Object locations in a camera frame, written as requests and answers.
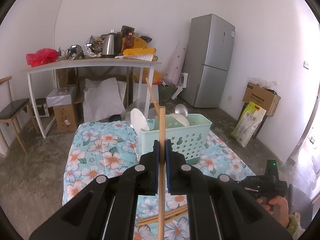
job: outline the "refrigerator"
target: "refrigerator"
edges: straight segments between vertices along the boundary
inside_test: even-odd
[[[226,84],[235,27],[214,15],[191,20],[186,59],[187,87],[180,96],[194,107],[218,107]]]

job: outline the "hand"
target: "hand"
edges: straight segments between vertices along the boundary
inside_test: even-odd
[[[273,214],[272,211],[270,211],[270,206],[262,204],[263,199],[258,198],[257,202],[265,209],[267,210],[270,215]],[[278,222],[283,225],[285,228],[289,225],[289,208],[288,208],[288,202],[285,198],[276,196],[273,199],[269,200],[270,205],[278,205],[279,206],[279,217]]]

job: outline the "utensil basket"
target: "utensil basket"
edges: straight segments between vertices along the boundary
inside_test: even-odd
[[[202,114],[189,114],[190,126],[183,126],[171,115],[165,116],[167,129],[166,139],[171,140],[172,150],[183,154],[188,164],[197,163],[212,122]],[[153,151],[155,140],[159,140],[159,119],[154,120],[154,128],[150,131],[141,131],[139,138],[138,159],[141,155]]]

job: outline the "light switch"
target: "light switch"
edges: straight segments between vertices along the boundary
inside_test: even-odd
[[[309,69],[309,63],[308,62],[304,62],[303,67],[305,67],[306,69]]]

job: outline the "floral tablecloth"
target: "floral tablecloth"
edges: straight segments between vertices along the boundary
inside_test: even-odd
[[[148,120],[153,128],[153,120]],[[121,175],[128,167],[138,163],[138,137],[126,122],[90,122],[81,124],[73,139],[63,176],[65,204],[98,175],[108,178]],[[244,179],[254,173],[214,133],[209,132],[204,144],[204,154],[194,165],[203,174],[217,177],[228,174],[234,180]],[[166,211],[187,204],[185,195],[171,196],[166,189]],[[139,196],[136,222],[158,214],[158,197]],[[165,225],[166,240],[189,239],[188,216],[180,217]],[[157,223],[134,228],[134,239],[156,239]]]

